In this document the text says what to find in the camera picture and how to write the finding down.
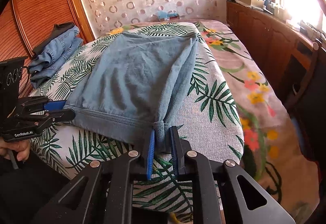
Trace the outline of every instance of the wooden wardrobe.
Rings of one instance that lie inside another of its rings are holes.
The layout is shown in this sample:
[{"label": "wooden wardrobe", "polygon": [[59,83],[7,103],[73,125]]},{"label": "wooden wardrobe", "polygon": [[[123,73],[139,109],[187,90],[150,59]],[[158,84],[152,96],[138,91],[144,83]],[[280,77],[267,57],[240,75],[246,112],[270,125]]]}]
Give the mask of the wooden wardrobe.
[{"label": "wooden wardrobe", "polygon": [[[0,61],[28,56],[28,65],[32,49],[50,35],[53,25],[70,21],[80,29],[84,44],[94,40],[80,0],[11,0],[0,15]],[[27,78],[24,71],[20,88]],[[21,96],[31,89],[29,84]]]}]

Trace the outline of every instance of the bed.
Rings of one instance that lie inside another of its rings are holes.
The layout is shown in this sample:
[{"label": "bed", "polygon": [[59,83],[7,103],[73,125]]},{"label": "bed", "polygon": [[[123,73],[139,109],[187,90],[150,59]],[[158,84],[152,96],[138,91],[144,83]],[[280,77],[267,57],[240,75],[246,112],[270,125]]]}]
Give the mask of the bed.
[{"label": "bed", "polygon": [[[147,35],[196,32],[198,54],[188,94],[175,118],[179,134],[209,159],[233,159],[296,220],[317,206],[318,172],[301,154],[290,118],[244,45],[224,24],[211,20],[138,23],[83,45],[61,70],[31,96],[66,99],[122,31]],[[108,160],[132,147],[80,128],[56,123],[32,139],[34,152],[68,178],[91,160]],[[190,183],[177,183],[171,156],[155,157],[150,181],[134,184],[133,205],[175,212],[192,220]]]}]

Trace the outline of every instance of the cardboard box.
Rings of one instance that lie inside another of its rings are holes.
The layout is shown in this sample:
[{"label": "cardboard box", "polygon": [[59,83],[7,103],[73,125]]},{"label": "cardboard box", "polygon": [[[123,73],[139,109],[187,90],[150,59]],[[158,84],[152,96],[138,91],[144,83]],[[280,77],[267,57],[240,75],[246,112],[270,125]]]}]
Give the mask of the cardboard box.
[{"label": "cardboard box", "polygon": [[244,2],[248,5],[252,5],[253,7],[259,7],[261,9],[264,8],[264,1],[263,0],[239,0],[241,2]]}]

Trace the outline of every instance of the human hand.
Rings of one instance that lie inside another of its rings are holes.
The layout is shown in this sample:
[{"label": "human hand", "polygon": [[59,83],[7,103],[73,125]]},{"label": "human hand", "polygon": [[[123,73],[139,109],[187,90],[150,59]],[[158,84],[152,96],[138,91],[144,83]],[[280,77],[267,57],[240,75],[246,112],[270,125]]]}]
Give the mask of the human hand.
[{"label": "human hand", "polygon": [[17,160],[19,162],[26,161],[29,157],[30,142],[29,140],[22,140],[18,142],[8,143],[5,142],[3,138],[0,138],[0,156],[10,160],[7,149],[14,150],[18,153]]}]

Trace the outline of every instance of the black cable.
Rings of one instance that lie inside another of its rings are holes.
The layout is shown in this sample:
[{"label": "black cable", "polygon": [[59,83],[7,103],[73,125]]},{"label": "black cable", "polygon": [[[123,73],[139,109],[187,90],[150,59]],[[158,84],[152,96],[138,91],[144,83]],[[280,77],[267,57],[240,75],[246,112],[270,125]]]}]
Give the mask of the black cable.
[{"label": "black cable", "polygon": [[24,90],[26,89],[26,87],[28,85],[28,81],[29,81],[29,76],[30,76],[29,68],[27,66],[23,66],[22,68],[27,70],[28,77],[27,77],[26,83],[24,85],[24,88],[19,92],[18,96],[20,96],[24,92]]}]

